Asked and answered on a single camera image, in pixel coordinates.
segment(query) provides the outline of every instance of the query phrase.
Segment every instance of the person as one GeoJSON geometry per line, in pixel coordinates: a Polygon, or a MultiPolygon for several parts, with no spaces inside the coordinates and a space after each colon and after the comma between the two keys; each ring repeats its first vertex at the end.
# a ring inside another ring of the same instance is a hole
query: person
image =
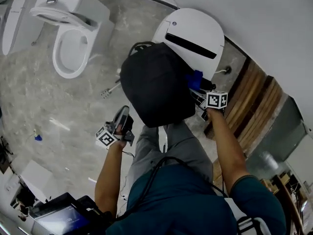
{"type": "MultiPolygon", "coordinates": [[[[246,169],[242,148],[231,133],[223,115],[207,109],[213,123],[217,153],[225,187],[239,209],[251,218],[264,220],[272,235],[286,233],[285,216],[277,198],[246,169]]],[[[199,140],[184,122],[164,127],[168,151],[161,153],[158,128],[143,127],[138,138],[133,164],[127,180],[132,184],[127,211],[142,194],[154,166],[165,156],[184,161],[166,160],[160,167],[147,195],[126,218],[115,221],[106,234],[184,235],[236,234],[237,221],[223,196],[217,195],[212,182],[213,165],[199,140]]],[[[120,189],[122,150],[118,141],[108,151],[95,187],[95,202],[102,212],[116,217],[120,189]]]]}

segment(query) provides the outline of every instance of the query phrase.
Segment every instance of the toilet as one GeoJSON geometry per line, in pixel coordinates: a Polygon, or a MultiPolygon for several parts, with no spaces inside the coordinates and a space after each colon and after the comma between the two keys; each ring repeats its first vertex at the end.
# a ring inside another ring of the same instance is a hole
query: toilet
{"type": "Polygon", "coordinates": [[[39,38],[44,22],[29,15],[35,2],[36,0],[13,0],[2,37],[4,55],[29,48],[39,38]]]}
{"type": "Polygon", "coordinates": [[[221,60],[224,33],[216,20],[195,9],[183,8],[168,15],[152,42],[164,42],[193,70],[211,80],[221,60]]]}
{"type": "Polygon", "coordinates": [[[30,14],[59,26],[52,59],[64,78],[78,77],[91,57],[103,54],[114,28],[109,9],[98,0],[37,0],[30,14]]]}

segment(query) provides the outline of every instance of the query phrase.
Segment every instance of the gray floor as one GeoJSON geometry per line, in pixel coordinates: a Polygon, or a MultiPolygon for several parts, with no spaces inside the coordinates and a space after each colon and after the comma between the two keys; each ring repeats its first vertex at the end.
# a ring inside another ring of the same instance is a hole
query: gray floor
{"type": "MultiPolygon", "coordinates": [[[[49,24],[44,25],[35,46],[0,57],[0,103],[4,136],[15,154],[13,168],[21,173],[30,160],[35,160],[75,198],[93,198],[95,184],[88,178],[97,179],[107,153],[95,144],[94,134],[122,105],[129,104],[121,88],[105,100],[100,93],[114,85],[116,71],[130,47],[151,40],[159,23],[173,11],[150,0],[100,1],[110,9],[115,23],[110,47],[105,55],[94,58],[78,78],[67,80],[55,71],[52,50],[58,28],[49,24]],[[52,119],[69,130],[53,124],[52,119]],[[34,140],[34,128],[41,132],[41,142],[34,140]]],[[[219,89],[230,89],[245,59],[225,43],[218,69],[231,65],[233,73],[216,74],[214,81],[219,89]]],[[[133,132],[138,137],[143,123],[133,109],[131,115],[133,132]]],[[[188,119],[187,124],[210,159],[215,160],[215,142],[203,134],[206,124],[197,116],[188,119]]],[[[125,150],[134,152],[134,147],[125,150]]],[[[131,162],[130,156],[123,155],[121,186],[131,162]]],[[[127,191],[124,189],[122,194],[127,195],[127,191]]],[[[123,206],[121,212],[125,202],[122,198],[118,202],[119,210],[123,206]]]]}

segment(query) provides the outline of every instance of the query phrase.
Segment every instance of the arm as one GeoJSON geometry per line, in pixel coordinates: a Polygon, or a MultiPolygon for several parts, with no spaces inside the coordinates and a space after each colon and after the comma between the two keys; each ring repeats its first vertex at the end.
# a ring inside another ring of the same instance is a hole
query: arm
{"type": "Polygon", "coordinates": [[[94,199],[99,210],[111,212],[116,217],[119,196],[122,151],[125,143],[117,141],[110,146],[103,168],[98,177],[94,199]]]}
{"type": "Polygon", "coordinates": [[[206,110],[212,120],[222,175],[227,192],[230,194],[234,183],[242,176],[249,175],[246,170],[244,153],[223,115],[213,109],[206,110]]]}

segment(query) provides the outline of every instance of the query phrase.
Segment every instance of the person's left arm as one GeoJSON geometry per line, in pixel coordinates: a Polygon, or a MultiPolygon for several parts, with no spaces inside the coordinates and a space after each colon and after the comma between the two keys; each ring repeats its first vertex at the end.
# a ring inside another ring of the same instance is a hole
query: person's left arm
{"type": "Polygon", "coordinates": [[[102,212],[111,212],[116,217],[119,196],[122,151],[125,143],[117,141],[109,148],[103,168],[98,177],[94,199],[102,212]]]}

